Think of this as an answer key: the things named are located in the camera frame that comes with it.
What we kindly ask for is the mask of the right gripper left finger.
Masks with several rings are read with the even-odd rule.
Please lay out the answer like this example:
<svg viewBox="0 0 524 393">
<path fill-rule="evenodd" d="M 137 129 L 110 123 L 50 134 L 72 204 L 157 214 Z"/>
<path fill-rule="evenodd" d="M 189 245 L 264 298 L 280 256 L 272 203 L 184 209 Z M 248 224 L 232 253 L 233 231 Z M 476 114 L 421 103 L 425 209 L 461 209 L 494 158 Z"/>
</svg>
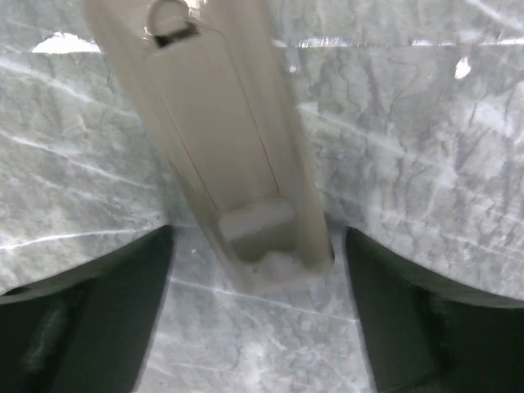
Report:
<svg viewBox="0 0 524 393">
<path fill-rule="evenodd" d="M 165 225 L 1 296 L 3 392 L 132 392 L 174 253 Z"/>
</svg>

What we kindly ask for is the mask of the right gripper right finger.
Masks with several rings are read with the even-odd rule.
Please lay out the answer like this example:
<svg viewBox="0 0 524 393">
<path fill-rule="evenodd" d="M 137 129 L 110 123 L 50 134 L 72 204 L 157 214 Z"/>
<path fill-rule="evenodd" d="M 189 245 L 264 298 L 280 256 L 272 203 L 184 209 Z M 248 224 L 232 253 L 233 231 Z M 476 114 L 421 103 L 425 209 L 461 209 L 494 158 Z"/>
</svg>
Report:
<svg viewBox="0 0 524 393">
<path fill-rule="evenodd" d="M 355 228 L 347 277 L 379 392 L 521 392 L 523 302 L 444 277 Z"/>
</svg>

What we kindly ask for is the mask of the beige remote control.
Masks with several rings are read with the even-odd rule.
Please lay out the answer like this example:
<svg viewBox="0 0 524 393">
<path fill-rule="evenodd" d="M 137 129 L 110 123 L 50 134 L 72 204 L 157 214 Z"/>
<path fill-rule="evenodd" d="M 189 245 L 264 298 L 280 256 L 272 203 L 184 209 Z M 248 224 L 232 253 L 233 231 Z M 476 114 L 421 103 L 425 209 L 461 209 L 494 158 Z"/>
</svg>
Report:
<svg viewBox="0 0 524 393">
<path fill-rule="evenodd" d="M 85 1 L 85 19 L 232 284 L 327 273 L 323 206 L 264 1 Z"/>
</svg>

